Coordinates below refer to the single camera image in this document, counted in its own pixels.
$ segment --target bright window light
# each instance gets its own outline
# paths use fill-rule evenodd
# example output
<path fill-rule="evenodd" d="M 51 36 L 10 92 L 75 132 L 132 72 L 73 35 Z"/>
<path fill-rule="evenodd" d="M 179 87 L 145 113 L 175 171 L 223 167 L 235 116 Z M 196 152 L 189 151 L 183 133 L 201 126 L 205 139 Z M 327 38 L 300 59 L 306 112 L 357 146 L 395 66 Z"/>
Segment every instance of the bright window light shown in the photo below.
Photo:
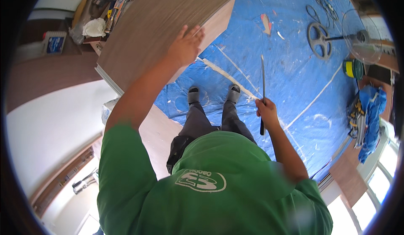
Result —
<path fill-rule="evenodd" d="M 357 235 L 357 230 L 354 222 L 348 213 L 347 208 L 341 200 L 337 197 L 332 203 L 328 205 L 334 226 L 331 235 Z"/>
<path fill-rule="evenodd" d="M 88 216 L 78 235 L 93 235 L 100 228 L 100 223 L 92 216 Z"/>
<path fill-rule="evenodd" d="M 359 226 L 362 230 L 367 227 L 373 216 L 376 214 L 376 208 L 367 193 L 364 193 L 363 196 L 355 203 L 352 210 L 355 213 Z"/>
<path fill-rule="evenodd" d="M 375 193 L 379 202 L 383 202 L 384 197 L 390 187 L 390 182 L 379 167 L 376 167 L 371 178 L 368 181 L 369 187 Z"/>
<path fill-rule="evenodd" d="M 387 172 L 394 177 L 394 172 L 396 171 L 397 166 L 397 154 L 389 144 L 384 148 L 379 161 L 383 167 L 386 168 Z"/>

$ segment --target gray slipper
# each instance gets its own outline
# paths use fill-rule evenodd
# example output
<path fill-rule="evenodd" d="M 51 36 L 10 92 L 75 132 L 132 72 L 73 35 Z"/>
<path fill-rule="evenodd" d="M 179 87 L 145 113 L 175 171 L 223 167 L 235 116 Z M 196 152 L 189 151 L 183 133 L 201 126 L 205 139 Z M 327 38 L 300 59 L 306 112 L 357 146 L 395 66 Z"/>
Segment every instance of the gray slipper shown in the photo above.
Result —
<path fill-rule="evenodd" d="M 240 98 L 240 87 L 235 84 L 231 85 L 229 87 L 229 92 L 227 93 L 226 96 L 226 101 L 232 101 L 236 104 L 239 98 Z"/>
<path fill-rule="evenodd" d="M 199 102 L 199 88 L 192 86 L 188 90 L 188 104 Z"/>

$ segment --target floor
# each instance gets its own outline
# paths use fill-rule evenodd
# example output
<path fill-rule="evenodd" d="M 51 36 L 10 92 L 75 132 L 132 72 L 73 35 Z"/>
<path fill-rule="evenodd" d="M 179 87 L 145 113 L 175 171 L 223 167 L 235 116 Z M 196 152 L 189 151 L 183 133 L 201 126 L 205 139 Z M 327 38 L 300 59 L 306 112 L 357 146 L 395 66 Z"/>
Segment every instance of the floor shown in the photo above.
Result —
<path fill-rule="evenodd" d="M 174 83 L 165 86 L 155 105 L 184 125 L 187 90 L 196 85 L 208 119 L 219 126 L 228 86 L 238 83 L 242 87 L 236 105 L 238 115 L 258 145 L 275 160 L 270 137 L 260 136 L 260 119 L 255 114 L 254 99 L 263 96 L 263 54 L 265 95 L 276 104 L 281 126 L 309 176 L 314 175 L 346 138 L 346 106 L 355 94 L 356 82 L 341 69 L 349 55 L 344 40 L 333 41 L 327 61 L 316 58 L 311 51 L 307 26 L 314 20 L 307 14 L 306 5 L 311 5 L 326 24 L 326 13 L 315 0 L 235 0 L 227 30 Z M 339 36 L 343 14 L 353 6 L 349 0 L 331 0 L 331 5 L 339 21 L 328 31 L 331 36 Z M 271 35 L 264 32 L 262 14 L 272 23 Z"/>

